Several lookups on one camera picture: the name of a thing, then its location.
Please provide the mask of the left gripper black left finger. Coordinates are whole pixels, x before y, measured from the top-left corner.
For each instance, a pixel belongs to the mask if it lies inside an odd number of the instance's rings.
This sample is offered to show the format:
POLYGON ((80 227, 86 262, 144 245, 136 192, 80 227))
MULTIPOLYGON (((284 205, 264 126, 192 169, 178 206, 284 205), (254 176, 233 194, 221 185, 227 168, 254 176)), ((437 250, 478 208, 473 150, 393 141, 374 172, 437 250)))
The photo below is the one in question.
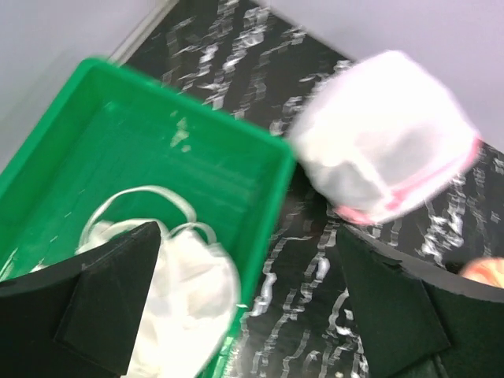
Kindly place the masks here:
POLYGON ((121 377, 158 258, 154 222, 1 283, 3 377, 121 377))

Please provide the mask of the white bra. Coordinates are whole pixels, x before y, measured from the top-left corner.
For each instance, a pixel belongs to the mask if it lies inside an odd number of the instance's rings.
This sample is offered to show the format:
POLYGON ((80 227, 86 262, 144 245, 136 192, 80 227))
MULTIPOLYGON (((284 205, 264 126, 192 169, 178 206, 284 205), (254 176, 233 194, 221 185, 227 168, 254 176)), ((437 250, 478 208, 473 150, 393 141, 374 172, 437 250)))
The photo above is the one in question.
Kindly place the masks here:
POLYGON ((146 223, 118 222, 101 215, 120 196, 151 192, 170 201, 186 218, 161 233, 157 262, 137 332, 128 377, 196 377, 210 363, 232 325, 240 301, 239 274, 215 231, 198 221, 192 205, 165 187, 145 185, 120 191, 91 215, 80 235, 82 254, 146 223))

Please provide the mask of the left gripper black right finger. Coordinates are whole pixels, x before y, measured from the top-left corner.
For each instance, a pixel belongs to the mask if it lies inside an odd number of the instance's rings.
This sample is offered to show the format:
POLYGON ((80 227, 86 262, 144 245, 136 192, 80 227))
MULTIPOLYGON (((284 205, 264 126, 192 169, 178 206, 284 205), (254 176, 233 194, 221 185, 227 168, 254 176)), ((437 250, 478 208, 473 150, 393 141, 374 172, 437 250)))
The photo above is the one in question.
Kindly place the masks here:
POLYGON ((372 377, 501 377, 503 290, 341 227, 337 249, 372 377))

